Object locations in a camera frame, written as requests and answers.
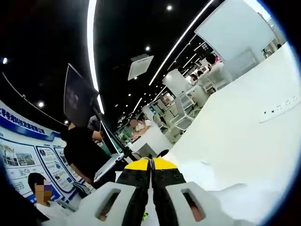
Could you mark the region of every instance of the informational display board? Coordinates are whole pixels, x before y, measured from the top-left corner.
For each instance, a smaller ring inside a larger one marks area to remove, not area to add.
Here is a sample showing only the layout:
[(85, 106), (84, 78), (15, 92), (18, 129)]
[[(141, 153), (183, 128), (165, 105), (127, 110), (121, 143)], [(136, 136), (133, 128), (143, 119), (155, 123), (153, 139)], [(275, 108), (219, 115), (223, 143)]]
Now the informational display board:
[(68, 166), (65, 145), (59, 133), (27, 120), (0, 101), (0, 161), (15, 189), (31, 202), (36, 200), (28, 185), (30, 173), (40, 173), (52, 185), (51, 200), (68, 202), (77, 193), (73, 182), (84, 183)]
[(30, 173), (40, 173), (52, 185), (51, 200), (62, 198), (57, 187), (53, 185), (32, 145), (25, 145), (0, 138), (0, 152), (8, 177), (15, 189), (31, 202), (35, 202), (35, 196), (28, 185), (27, 178)]

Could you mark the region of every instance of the recessed ceiling light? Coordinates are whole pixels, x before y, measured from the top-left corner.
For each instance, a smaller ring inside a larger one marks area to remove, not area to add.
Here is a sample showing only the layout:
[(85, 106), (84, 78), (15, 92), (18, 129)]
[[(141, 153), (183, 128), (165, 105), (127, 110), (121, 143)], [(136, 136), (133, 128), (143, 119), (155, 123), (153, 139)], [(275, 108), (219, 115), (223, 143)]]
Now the recessed ceiling light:
[(39, 102), (38, 102), (38, 107), (42, 108), (42, 107), (44, 107), (44, 105), (45, 105), (45, 104), (44, 104), (43, 101), (39, 101)]
[(2, 63), (4, 64), (4, 65), (6, 65), (7, 63), (8, 63), (8, 59), (5, 57), (5, 58), (3, 58), (3, 61), (2, 61)]

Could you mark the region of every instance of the black t-shirt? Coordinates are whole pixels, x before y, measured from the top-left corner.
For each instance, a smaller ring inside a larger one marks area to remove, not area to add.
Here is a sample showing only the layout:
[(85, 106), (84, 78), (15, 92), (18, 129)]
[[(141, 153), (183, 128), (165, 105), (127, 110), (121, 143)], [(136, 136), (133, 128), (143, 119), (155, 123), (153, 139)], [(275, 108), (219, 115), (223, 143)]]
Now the black t-shirt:
[[(69, 165), (74, 164), (82, 174), (91, 180), (95, 173), (110, 159), (104, 150), (92, 140), (93, 130), (75, 127), (66, 134), (67, 146), (64, 155)], [(108, 172), (106, 178), (115, 176)]]

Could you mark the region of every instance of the photo on poster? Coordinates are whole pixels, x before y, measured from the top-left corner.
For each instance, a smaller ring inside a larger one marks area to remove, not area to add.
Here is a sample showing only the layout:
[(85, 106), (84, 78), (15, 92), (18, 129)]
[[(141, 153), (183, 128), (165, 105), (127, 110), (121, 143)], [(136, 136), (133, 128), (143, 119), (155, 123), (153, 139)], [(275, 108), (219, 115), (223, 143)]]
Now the photo on poster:
[(50, 147), (43, 146), (36, 146), (36, 149), (46, 171), (57, 186), (65, 193), (72, 192), (74, 190), (73, 180), (60, 163), (55, 151)]

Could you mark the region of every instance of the white counter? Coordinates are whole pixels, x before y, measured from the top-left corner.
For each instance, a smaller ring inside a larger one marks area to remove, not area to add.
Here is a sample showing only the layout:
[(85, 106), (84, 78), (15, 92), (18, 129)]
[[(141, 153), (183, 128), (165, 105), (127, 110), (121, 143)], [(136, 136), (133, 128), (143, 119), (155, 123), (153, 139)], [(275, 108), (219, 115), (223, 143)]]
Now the white counter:
[(219, 188), (265, 183), (283, 191), (300, 155), (301, 105), (264, 123), (260, 115), (299, 91), (299, 72), (285, 44), (211, 95), (166, 158), (178, 164), (206, 161)]
[(173, 147), (158, 126), (149, 128), (138, 140), (129, 145), (129, 148), (134, 152), (138, 152), (145, 144), (148, 144), (156, 154), (165, 149), (170, 150)]

